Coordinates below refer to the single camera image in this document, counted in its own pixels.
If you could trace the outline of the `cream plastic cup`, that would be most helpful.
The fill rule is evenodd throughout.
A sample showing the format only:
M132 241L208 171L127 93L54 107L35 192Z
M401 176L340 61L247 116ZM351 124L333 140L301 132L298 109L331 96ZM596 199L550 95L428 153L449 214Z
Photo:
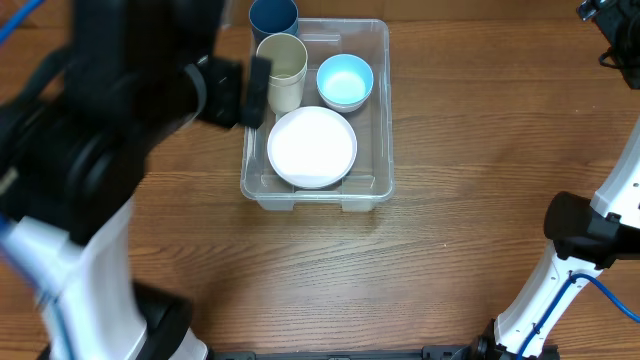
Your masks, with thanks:
M276 114L294 111L302 102L303 91L290 86L270 86L268 90L268 103Z
M304 91L308 52L298 37L287 33L270 35L258 46L257 55L272 63L269 87L293 86Z

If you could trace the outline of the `white pink plastic plate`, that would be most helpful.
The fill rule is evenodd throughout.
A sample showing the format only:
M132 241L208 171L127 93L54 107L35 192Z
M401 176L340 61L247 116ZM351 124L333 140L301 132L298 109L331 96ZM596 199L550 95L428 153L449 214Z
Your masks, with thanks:
M357 153L357 137L349 122L319 106L301 107L282 116L267 141L267 156L276 174L306 189L341 180L353 167Z

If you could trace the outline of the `blue plastic cup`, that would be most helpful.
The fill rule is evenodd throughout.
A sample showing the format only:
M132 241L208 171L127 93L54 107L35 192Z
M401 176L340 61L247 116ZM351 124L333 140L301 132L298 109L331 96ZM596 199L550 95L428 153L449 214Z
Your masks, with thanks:
M294 0L255 0L249 22L257 44L276 33L298 34L299 10Z

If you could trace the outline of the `light blue plastic bowl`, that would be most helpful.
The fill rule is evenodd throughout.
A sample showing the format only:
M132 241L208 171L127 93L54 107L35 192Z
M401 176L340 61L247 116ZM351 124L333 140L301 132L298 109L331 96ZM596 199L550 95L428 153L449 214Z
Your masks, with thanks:
M366 101L374 83L371 66L352 54L338 54L326 59L316 75L316 86L323 101L344 105Z

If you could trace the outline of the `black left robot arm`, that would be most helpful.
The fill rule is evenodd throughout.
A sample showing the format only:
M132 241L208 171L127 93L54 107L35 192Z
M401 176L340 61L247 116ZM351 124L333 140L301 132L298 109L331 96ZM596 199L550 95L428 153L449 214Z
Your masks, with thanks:
M149 153L193 120L261 125L267 60L214 56L222 0L76 0L66 45L1 108L1 250L33 287L45 359L209 359L189 300L132 280Z

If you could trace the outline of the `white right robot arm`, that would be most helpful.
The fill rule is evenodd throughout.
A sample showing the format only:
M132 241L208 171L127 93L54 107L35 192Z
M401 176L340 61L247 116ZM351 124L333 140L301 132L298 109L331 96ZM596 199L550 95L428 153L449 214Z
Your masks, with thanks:
M551 201L544 221L543 256L513 303L458 359L556 359L545 340L587 285L597 287L624 315L626 307L598 276L619 259L639 257L639 132L592 198L568 192Z

